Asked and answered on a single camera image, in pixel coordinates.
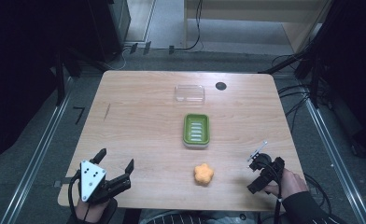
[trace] black cable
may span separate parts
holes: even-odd
[[[72,177],[72,179],[70,179],[69,188],[67,191],[70,212],[72,213],[73,219],[75,220],[76,223],[78,223],[78,218],[77,218],[75,206],[73,204],[72,187],[75,184],[76,180],[78,180],[79,178],[80,178],[80,170],[77,170],[76,174]]]
[[[317,186],[316,186],[315,182],[313,182],[312,180],[309,180],[309,179],[307,179],[307,178],[305,178],[305,179],[306,179],[306,181],[307,181],[308,183],[310,183],[311,185],[315,186],[315,188],[316,188],[317,190],[319,190],[319,189],[317,188]],[[322,201],[318,204],[318,205],[319,205],[319,207],[323,206],[323,204],[325,204],[325,202],[326,202],[325,195],[323,195],[323,194],[322,194]]]
[[[280,94],[284,91],[288,91],[288,90],[291,90],[294,88],[299,88],[299,87],[310,87],[310,85],[309,84],[300,84],[300,85],[294,85],[294,86],[287,86],[287,87],[284,87],[284,88],[278,90],[278,94]]]
[[[322,193],[322,196],[326,200],[326,204],[328,205],[328,213],[329,213],[329,215],[331,215],[331,202],[330,202],[329,197],[326,194],[325,190],[323,190],[323,188],[319,185],[319,183],[317,183],[317,181],[312,176],[310,176],[306,173],[304,173],[304,176],[308,182],[310,182],[312,185],[314,185]]]
[[[279,96],[279,98],[284,98],[290,95],[295,95],[295,94],[309,94],[309,91],[295,91],[295,92],[291,92],[291,93],[286,93],[285,95],[281,95]]]
[[[270,219],[272,217],[274,217],[274,216],[268,216],[268,217],[265,217],[265,218],[261,219],[260,224],[262,224],[265,220]]]
[[[195,46],[197,46],[197,44],[198,44],[198,42],[200,41],[200,38],[201,38],[200,21],[201,21],[202,11],[203,11],[203,0],[199,0],[197,10],[196,10],[196,13],[195,13],[195,20],[196,20],[196,23],[197,23],[197,30],[198,30],[198,36],[197,36],[197,40],[195,41],[195,43],[189,48],[174,49],[174,50],[183,50],[183,51],[185,51],[185,50],[193,49],[193,48],[195,48]]]
[[[262,224],[261,213],[258,213],[258,218],[256,220],[256,224]]]
[[[309,95],[305,96],[302,101],[300,101],[299,105],[297,106],[296,110],[294,111],[293,120],[291,121],[291,129],[290,133],[293,133],[294,130],[294,121],[296,120],[297,112],[299,111],[300,107],[309,99]]]
[[[303,97],[299,103],[297,103],[296,105],[294,105],[294,106],[290,109],[290,111],[288,111],[287,113],[285,113],[285,116],[287,117],[287,116],[288,116],[289,114],[291,114],[293,111],[295,111],[295,110],[299,109],[299,108],[303,105],[303,103],[304,103],[306,100],[308,100],[308,99],[309,99],[309,95],[306,95],[305,97]]]
[[[285,54],[285,55],[280,55],[280,56],[277,56],[276,58],[274,58],[272,61],[271,61],[271,66],[274,67],[274,62],[276,61],[276,59],[278,58],[281,58],[281,57],[288,57],[290,58],[291,56],[293,56],[294,54]],[[289,64],[289,67],[292,68],[293,70],[296,70],[296,68],[294,68],[293,66],[291,66],[291,64]]]
[[[264,162],[259,161],[258,164],[262,164],[264,166],[266,166],[267,168],[269,168],[274,177],[275,177],[275,182],[278,186],[278,194],[277,194],[277,200],[276,200],[276,205],[275,205],[275,210],[274,210],[274,224],[278,224],[279,222],[279,212],[280,212],[280,208],[281,208],[281,202],[282,202],[282,186],[281,186],[281,181],[279,178],[279,175],[276,173],[276,171],[274,170],[274,168],[272,166],[270,166],[269,164],[266,164]]]
[[[317,89],[317,98],[319,98],[321,105],[325,105],[328,108],[330,108],[330,106],[329,106],[330,99],[328,99],[330,94],[331,94],[331,91],[328,88],[318,88]]]
[[[125,50],[125,49],[130,49],[133,45],[125,45],[122,49]]]
[[[84,219],[83,219],[83,223],[85,223],[85,219],[87,219],[87,215],[88,213],[90,212],[90,204],[88,204],[88,207],[87,207],[87,212],[85,213],[85,216],[84,216]]]

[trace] black hole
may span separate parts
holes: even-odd
[[[226,83],[224,83],[224,82],[216,83],[216,89],[218,89],[220,91],[224,91],[224,90],[226,90],[226,88],[227,88]]]

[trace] wooden table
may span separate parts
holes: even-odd
[[[199,0],[184,0],[184,43],[187,19],[195,19]],[[323,22],[331,0],[204,0],[202,19],[282,22],[294,52],[308,43],[318,23]]]
[[[218,82],[227,84],[227,89],[217,90]],[[175,86],[189,84],[204,86],[203,105],[176,103]],[[189,113],[209,116],[206,149],[183,145],[183,121]],[[288,169],[303,176],[269,75],[109,71],[66,176],[73,176],[82,160],[105,147],[107,155],[100,166],[107,170],[106,179],[122,175],[134,159],[132,187],[116,197],[120,207],[269,211],[274,210],[275,196],[253,195],[246,188],[260,173],[246,168],[246,158],[263,140],[268,141],[263,153],[273,160],[281,157]],[[207,187],[197,185],[193,177],[194,167],[203,162],[215,170]],[[67,185],[58,202],[68,205]]]

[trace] green dish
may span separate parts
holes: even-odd
[[[207,147],[209,144],[209,117],[188,114],[184,118],[183,142],[187,147]]]

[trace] clear plastic container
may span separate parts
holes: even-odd
[[[205,88],[201,85],[177,85],[175,87],[175,101],[179,105],[203,105]]]

